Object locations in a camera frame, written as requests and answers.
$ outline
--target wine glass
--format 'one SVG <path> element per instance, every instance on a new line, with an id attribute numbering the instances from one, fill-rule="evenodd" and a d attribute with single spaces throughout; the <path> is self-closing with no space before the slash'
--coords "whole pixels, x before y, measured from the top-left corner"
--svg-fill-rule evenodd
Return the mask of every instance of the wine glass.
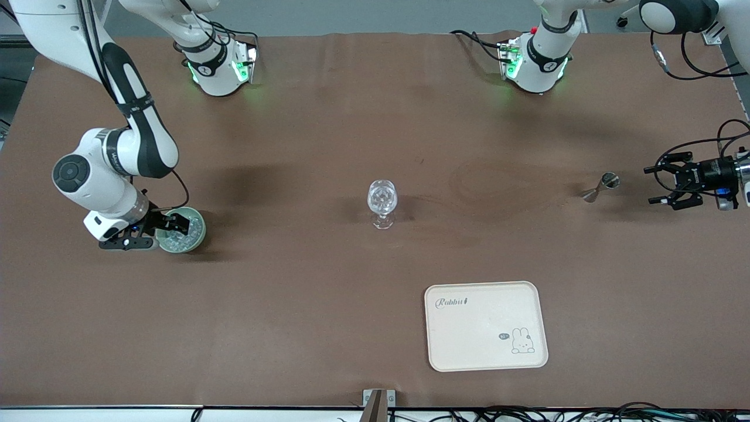
<path id="1" fill-rule="evenodd" d="M 375 228 L 385 230 L 393 225 L 395 220 L 393 210 L 396 209 L 398 195 L 396 187 L 390 180 L 376 180 L 370 185 L 367 193 L 367 204 L 373 212 L 372 222 Z"/>

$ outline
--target white robotic arm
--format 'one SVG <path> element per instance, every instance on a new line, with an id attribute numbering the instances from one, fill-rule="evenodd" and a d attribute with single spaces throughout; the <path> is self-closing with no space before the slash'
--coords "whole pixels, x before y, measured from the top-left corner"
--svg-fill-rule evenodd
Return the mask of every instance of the white robotic arm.
<path id="1" fill-rule="evenodd" d="M 738 62 L 746 70 L 750 70 L 750 26 L 747 24 L 750 18 L 749 0 L 640 0 L 640 18 L 649 29 L 660 34 L 685 34 L 709 29 L 713 33 L 723 34 L 729 37 Z M 653 48 L 659 64 L 667 71 L 666 61 L 658 47 Z M 732 119 L 727 123 L 732 121 L 740 122 L 748 129 L 748 132 L 737 135 L 736 139 L 750 134 L 747 122 Z M 724 146 L 717 142 L 720 156 L 713 160 L 695 163 L 690 152 L 663 155 L 655 166 L 647 167 L 644 171 L 654 174 L 660 171 L 672 173 L 676 191 L 649 201 L 667 204 L 673 209 L 684 209 L 701 205 L 703 199 L 700 190 L 710 189 L 718 195 L 716 204 L 721 210 L 736 209 L 738 194 L 742 194 L 745 203 L 750 206 L 750 152 L 740 148 L 734 156 L 725 155 L 729 142 L 736 139 L 727 139 Z M 686 177 L 685 174 L 697 177 Z"/>
<path id="2" fill-rule="evenodd" d="M 534 0 L 541 9 L 536 33 L 500 46 L 504 78 L 529 92 L 545 92 L 563 77 L 570 49 L 582 31 L 578 9 L 608 8 L 628 0 Z"/>
<path id="3" fill-rule="evenodd" d="M 126 128 L 87 131 L 78 148 L 61 158 L 52 171 L 57 189 L 91 211 L 84 219 L 91 234 L 106 243 L 139 222 L 147 223 L 151 235 L 154 228 L 187 233 L 187 219 L 152 212 L 156 207 L 128 180 L 131 176 L 165 177 L 178 161 L 175 141 L 130 56 L 80 0 L 10 3 L 39 53 L 105 85 L 127 119 Z M 155 244 L 147 241 L 123 249 L 146 246 Z"/>
<path id="4" fill-rule="evenodd" d="M 750 2 L 748 0 L 641 0 L 640 18 L 659 34 L 724 29 L 739 63 L 750 70 Z"/>
<path id="5" fill-rule="evenodd" d="M 132 13 L 150 20 L 174 38 L 187 57 L 193 80 L 206 94 L 225 96 L 252 83 L 257 46 L 216 31 L 203 13 L 219 0 L 120 0 Z"/>

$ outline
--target brown table surface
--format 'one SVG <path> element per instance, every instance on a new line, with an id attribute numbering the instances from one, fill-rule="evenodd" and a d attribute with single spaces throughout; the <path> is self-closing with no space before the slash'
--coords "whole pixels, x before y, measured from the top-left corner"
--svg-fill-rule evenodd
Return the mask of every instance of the brown table surface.
<path id="1" fill-rule="evenodd" d="M 659 40 L 686 74 L 678 38 Z M 99 250 L 56 191 L 58 158 L 123 120 L 40 59 L 0 155 L 0 402 L 346 405 L 391 387 L 401 405 L 749 407 L 748 211 L 649 206 L 663 191 L 642 174 L 743 118 L 732 82 L 671 80 L 643 34 L 584 35 L 531 95 L 465 41 L 262 39 L 258 84 L 210 98 L 170 39 L 121 40 L 208 220 L 205 247 L 176 256 Z M 608 170 L 619 190 L 575 196 Z M 400 195 L 387 231 L 365 201 L 379 178 Z M 182 200 L 172 177 L 137 185 Z M 547 365 L 434 371 L 425 289 L 521 279 Z"/>

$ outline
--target glass base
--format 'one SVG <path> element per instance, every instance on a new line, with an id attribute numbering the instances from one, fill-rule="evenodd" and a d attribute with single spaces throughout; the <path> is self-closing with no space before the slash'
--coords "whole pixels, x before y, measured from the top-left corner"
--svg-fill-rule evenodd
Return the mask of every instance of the glass base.
<path id="1" fill-rule="evenodd" d="M 393 225 L 394 221 L 395 219 L 393 217 L 393 213 L 386 214 L 384 216 L 373 214 L 372 217 L 373 226 L 375 226 L 375 228 L 378 230 L 385 230 L 386 228 L 390 228 Z"/>

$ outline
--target rabbit logo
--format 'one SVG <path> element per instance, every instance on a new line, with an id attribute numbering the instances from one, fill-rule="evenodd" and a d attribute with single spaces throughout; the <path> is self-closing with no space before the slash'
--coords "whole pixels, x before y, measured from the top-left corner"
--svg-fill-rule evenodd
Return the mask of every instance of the rabbit logo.
<path id="1" fill-rule="evenodd" d="M 513 329 L 513 354 L 534 353 L 534 342 L 531 341 L 528 328 Z"/>

